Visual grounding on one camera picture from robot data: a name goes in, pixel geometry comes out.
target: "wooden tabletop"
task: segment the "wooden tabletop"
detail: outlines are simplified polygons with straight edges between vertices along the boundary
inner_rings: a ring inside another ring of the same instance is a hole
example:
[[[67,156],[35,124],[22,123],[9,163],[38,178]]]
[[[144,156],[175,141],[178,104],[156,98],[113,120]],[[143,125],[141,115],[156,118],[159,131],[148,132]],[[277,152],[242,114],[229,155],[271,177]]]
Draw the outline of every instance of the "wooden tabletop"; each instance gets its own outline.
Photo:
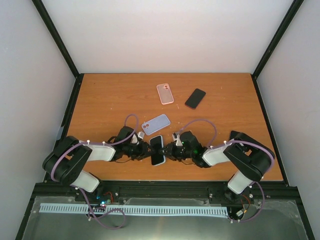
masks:
[[[162,105],[156,86],[169,84],[174,103]],[[196,109],[185,106],[191,93],[199,88],[206,96]],[[249,73],[119,73],[85,74],[77,98],[68,135],[91,142],[107,141],[124,126],[127,115],[134,113],[141,124],[166,114],[171,125],[145,136],[144,141],[162,135],[164,144],[172,142],[177,132],[194,119],[208,119],[216,124],[218,134],[213,145],[229,139],[231,130],[246,133],[273,150],[267,126]],[[128,120],[134,128],[135,118]],[[213,137],[214,129],[207,122],[195,122],[191,130],[202,145]],[[210,168],[184,165],[166,159],[152,166],[150,158],[127,163],[92,161],[84,170],[103,180],[167,180],[227,181],[237,171],[231,162]],[[278,162],[265,175],[266,181],[282,181]]]

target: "white wall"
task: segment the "white wall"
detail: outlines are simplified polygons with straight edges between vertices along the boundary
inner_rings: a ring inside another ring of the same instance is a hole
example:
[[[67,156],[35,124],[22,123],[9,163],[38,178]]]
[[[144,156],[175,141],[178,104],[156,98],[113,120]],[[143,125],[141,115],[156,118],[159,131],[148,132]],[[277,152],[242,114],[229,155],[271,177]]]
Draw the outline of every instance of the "white wall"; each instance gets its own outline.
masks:
[[[252,73],[292,0],[44,0],[82,73]]]
[[[0,7],[0,235],[16,237],[74,77],[31,0]]]
[[[304,1],[258,78],[289,182],[320,239],[320,1]]]

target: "smartphone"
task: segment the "smartphone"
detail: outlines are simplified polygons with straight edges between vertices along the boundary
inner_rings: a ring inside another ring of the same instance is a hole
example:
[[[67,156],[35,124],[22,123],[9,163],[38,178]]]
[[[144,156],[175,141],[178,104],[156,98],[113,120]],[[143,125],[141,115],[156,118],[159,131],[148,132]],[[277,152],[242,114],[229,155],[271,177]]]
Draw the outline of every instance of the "smartphone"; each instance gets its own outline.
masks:
[[[143,131],[148,136],[154,134],[155,132],[163,129],[171,124],[169,118],[165,114],[161,114],[141,125]]]
[[[158,91],[162,105],[172,104],[174,102],[174,97],[172,96],[168,83],[157,85],[156,90]]]
[[[159,153],[159,150],[164,147],[164,139],[161,135],[155,136],[150,139],[150,146],[155,150],[151,155],[152,166],[158,166],[166,162],[166,157]]]
[[[185,102],[185,105],[189,108],[196,109],[201,100],[205,97],[206,92],[196,88],[188,100]]]

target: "black metal frame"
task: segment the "black metal frame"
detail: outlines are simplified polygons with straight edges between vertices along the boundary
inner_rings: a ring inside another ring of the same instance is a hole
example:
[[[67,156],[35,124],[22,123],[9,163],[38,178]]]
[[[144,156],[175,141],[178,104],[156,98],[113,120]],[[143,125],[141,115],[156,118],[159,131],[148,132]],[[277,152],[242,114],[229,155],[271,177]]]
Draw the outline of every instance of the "black metal frame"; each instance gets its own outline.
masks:
[[[277,157],[280,170],[283,176],[283,181],[271,181],[261,182],[261,186],[264,190],[264,194],[271,197],[273,200],[294,200],[297,204],[298,210],[300,212],[301,219],[304,224],[304,228],[306,230],[307,236],[309,239],[315,239],[311,226],[309,224],[308,217],[305,212],[305,208],[303,206],[302,200],[300,198],[299,191],[296,187],[289,186],[289,182],[286,176],[286,172],[281,160],[281,156],[279,153],[279,149],[277,147],[277,143],[275,140],[275,136],[272,131],[272,127],[268,118],[268,114],[259,90],[258,86],[258,76],[262,72],[264,66],[266,65],[268,59],[279,43],[280,39],[284,35],[286,29],[294,18],[295,14],[299,10],[304,0],[294,0],[288,9],[286,15],[284,16],[279,28],[277,29],[274,37],[272,38],[269,46],[267,47],[265,53],[263,54],[260,62],[258,63],[254,73],[251,75],[253,85],[260,103],[260,107],[267,125],[267,129],[272,141],[273,148],[275,150],[275,155]],[[75,83],[73,86],[73,90],[64,114],[64,118],[62,120],[61,126],[63,127],[61,138],[66,137],[69,125],[71,122],[72,114],[76,105],[76,101],[78,98],[78,94],[81,88],[82,80],[84,75],[79,74],[71,56],[69,55],[66,46],[64,45],[54,23],[52,22],[44,4],[41,0],[32,0],[36,9],[38,10],[42,20],[47,26],[49,32],[52,35],[56,45],[58,46],[61,54],[63,55],[67,65],[72,71],[75,77]],[[219,189],[223,186],[226,186],[227,182],[224,181],[212,181],[212,182],[190,182],[190,181],[182,181],[182,182],[171,182],[171,181],[163,181],[163,182],[150,182],[150,181],[104,181],[108,186],[110,186],[113,191],[118,192],[118,197],[121,198],[187,198],[187,199],[210,199],[209,193],[214,192],[216,189]],[[261,197],[261,192],[257,187],[253,187],[251,189],[252,194],[255,198]],[[35,197],[40,196],[74,196],[79,197],[77,195],[77,191],[73,187],[62,186],[59,183],[52,182],[50,177],[46,175],[43,183],[37,183],[32,192],[29,204],[25,211],[24,218],[20,225],[18,234],[16,236],[16,240],[21,240],[29,219],[29,215],[31,213],[31,209],[35,200]],[[235,204],[228,203],[226,201],[221,202],[216,199],[210,199],[211,203],[222,204],[226,207],[232,207]]]

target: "phone screen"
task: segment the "phone screen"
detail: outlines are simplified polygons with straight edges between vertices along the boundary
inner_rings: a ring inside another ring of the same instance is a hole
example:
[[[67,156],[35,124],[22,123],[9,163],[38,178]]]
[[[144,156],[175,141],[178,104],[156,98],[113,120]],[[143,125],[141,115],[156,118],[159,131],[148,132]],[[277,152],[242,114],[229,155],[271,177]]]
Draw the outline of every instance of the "phone screen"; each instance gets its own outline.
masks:
[[[155,153],[151,155],[151,164],[157,166],[166,162],[166,157],[159,154],[159,150],[164,147],[164,141],[161,135],[155,136],[150,139],[150,146],[154,149]]]
[[[198,104],[201,102],[201,100],[204,98],[205,95],[206,95],[205,91],[202,91],[196,88],[191,94],[191,96],[188,98],[188,100],[185,102],[185,105],[192,109],[196,109],[196,107],[198,106]]]

